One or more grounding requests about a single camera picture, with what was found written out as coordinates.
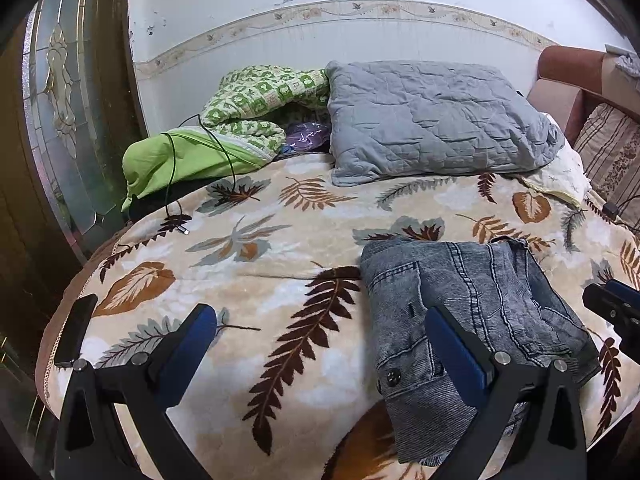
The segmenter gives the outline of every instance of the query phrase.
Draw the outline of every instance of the wallpaper border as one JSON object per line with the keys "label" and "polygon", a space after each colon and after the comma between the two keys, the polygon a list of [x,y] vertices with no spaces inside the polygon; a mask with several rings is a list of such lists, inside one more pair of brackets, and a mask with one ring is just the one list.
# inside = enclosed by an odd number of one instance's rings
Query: wallpaper border
{"label": "wallpaper border", "polygon": [[402,20],[441,23],[493,34],[539,51],[556,44],[549,38],[514,23],[461,7],[414,0],[328,0],[269,10],[212,28],[170,48],[150,61],[134,63],[136,78],[139,80],[150,79],[220,46],[265,32],[299,27],[307,23],[339,20]]}

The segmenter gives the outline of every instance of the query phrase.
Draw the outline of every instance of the green quilt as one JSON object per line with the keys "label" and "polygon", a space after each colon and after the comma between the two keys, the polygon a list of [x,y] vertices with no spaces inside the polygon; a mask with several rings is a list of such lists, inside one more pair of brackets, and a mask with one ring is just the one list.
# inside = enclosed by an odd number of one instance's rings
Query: green quilt
{"label": "green quilt", "polygon": [[[329,81],[324,70],[257,65],[233,70],[204,107],[202,124],[222,143],[236,174],[257,170],[273,160],[284,143],[283,127],[305,114],[326,114]],[[202,128],[167,131],[176,151],[173,182],[230,175],[226,155]],[[169,184],[173,149],[166,135],[133,143],[122,158],[129,208],[133,195],[142,198]]]}

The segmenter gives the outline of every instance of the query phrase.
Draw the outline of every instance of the jeans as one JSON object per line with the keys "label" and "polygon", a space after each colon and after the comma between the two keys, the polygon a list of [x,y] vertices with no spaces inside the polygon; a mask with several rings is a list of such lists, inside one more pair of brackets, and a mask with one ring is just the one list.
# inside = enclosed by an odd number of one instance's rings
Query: jeans
{"label": "jeans", "polygon": [[562,358],[578,386],[600,369],[580,319],[554,292],[524,240],[423,242],[395,237],[362,251],[376,368],[396,436],[398,460],[439,465],[476,414],[466,406],[424,331],[434,304],[491,352],[547,367]]}

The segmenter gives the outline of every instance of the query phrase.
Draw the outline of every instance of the leaf-patterned blanket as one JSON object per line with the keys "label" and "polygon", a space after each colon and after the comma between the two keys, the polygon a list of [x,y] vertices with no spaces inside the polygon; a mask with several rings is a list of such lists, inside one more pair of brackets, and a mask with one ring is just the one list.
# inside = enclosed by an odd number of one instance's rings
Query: leaf-patterned blanket
{"label": "leaf-patterned blanket", "polygon": [[[553,288],[601,348],[602,373],[580,392],[588,442],[637,402],[640,367],[618,336],[582,306],[588,283],[640,286],[640,250],[591,194],[582,209],[516,180],[484,174],[330,184],[333,159],[310,154],[219,180],[133,226],[86,284],[99,302],[82,345],[97,367],[152,351],[198,303],[218,333],[169,416],[214,479],[426,479],[399,464],[376,389],[366,291],[358,259],[368,240],[528,240]],[[176,228],[184,224],[183,235]],[[70,371],[47,368],[60,414]],[[143,472],[159,478],[126,412]],[[488,465],[495,472],[510,439]]]}

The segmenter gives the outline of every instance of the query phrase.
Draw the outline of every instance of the jeans button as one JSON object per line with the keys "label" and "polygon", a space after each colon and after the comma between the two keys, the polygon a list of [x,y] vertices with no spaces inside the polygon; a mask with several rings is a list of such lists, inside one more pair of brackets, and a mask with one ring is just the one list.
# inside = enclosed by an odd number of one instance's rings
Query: jeans button
{"label": "jeans button", "polygon": [[386,373],[386,384],[391,387],[397,386],[400,382],[400,377],[400,370],[398,368],[391,368],[391,370]]}

